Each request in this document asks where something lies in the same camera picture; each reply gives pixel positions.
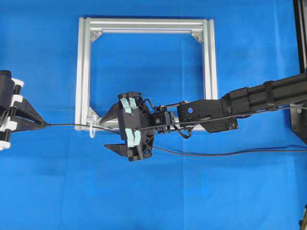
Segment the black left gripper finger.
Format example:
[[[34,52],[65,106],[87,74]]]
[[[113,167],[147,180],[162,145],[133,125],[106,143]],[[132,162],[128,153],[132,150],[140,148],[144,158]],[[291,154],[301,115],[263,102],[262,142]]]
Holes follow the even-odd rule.
[[[11,117],[11,121],[17,123],[16,129],[13,130],[12,133],[40,130],[46,127],[46,123],[34,122],[34,121],[31,121],[31,120],[28,120],[22,117],[17,117],[17,116]]]
[[[21,95],[12,96],[11,107],[15,108],[14,115],[16,117],[20,117],[40,125],[45,124],[43,117],[32,107],[28,100]]]

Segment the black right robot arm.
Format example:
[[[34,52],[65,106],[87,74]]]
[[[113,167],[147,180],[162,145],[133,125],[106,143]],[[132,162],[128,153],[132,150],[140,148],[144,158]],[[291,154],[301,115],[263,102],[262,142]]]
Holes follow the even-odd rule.
[[[105,148],[129,161],[138,161],[152,157],[155,133],[176,131],[183,138],[190,138],[196,125],[209,133],[237,129],[239,118],[277,111],[306,99],[305,73],[230,91],[218,100],[153,106],[140,92],[126,92],[118,95],[118,102],[100,123],[117,119],[123,143],[106,144]]]

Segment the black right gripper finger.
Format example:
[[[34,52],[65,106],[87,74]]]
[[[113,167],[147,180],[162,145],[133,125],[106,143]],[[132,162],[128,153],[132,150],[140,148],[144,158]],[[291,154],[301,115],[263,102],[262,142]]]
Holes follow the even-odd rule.
[[[115,119],[118,117],[119,103],[115,103],[107,111],[107,113],[100,119],[99,124],[105,123],[109,120]]]
[[[126,144],[105,144],[104,147],[120,156],[128,155],[129,149]]]

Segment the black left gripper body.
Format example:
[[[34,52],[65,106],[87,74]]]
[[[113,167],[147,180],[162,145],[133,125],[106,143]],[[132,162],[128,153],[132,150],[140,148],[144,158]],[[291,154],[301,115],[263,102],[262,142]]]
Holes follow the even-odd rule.
[[[12,120],[16,110],[14,103],[23,101],[20,95],[23,86],[24,82],[12,78],[9,70],[0,71],[0,150],[11,146],[11,134],[17,129],[17,122]]]

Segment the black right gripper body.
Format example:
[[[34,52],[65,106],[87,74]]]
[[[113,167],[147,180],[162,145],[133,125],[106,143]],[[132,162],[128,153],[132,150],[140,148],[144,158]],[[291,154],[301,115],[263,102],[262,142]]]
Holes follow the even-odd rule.
[[[139,161],[152,157],[155,131],[149,126],[150,111],[140,92],[118,95],[118,123],[121,139],[120,155],[129,161]]]

